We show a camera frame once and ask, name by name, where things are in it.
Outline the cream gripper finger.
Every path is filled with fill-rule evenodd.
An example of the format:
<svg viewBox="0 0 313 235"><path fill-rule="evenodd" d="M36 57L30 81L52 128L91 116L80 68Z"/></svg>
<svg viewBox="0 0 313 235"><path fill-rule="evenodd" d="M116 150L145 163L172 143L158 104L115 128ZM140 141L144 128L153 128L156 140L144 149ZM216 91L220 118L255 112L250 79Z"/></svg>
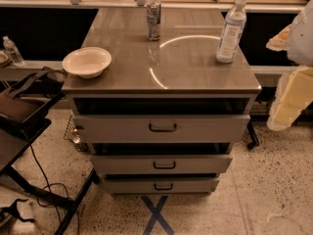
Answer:
<svg viewBox="0 0 313 235"><path fill-rule="evenodd" d="M289 48L290 29L291 26L288 25L273 38L270 38L266 44L266 48L277 52L287 51Z"/></svg>
<svg viewBox="0 0 313 235"><path fill-rule="evenodd" d="M277 84L267 126L274 131L285 130L313 102L313 68L301 66L282 74Z"/></svg>

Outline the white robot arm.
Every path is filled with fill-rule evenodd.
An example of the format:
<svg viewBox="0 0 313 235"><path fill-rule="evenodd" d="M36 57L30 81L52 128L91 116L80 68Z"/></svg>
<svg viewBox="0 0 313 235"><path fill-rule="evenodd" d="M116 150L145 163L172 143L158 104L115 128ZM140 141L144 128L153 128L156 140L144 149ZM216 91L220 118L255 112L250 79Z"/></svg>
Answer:
<svg viewBox="0 0 313 235"><path fill-rule="evenodd" d="M286 51L288 59L298 64L291 74L281 76L267 120L271 130L281 131L289 128L313 102L313 0L266 47Z"/></svg>

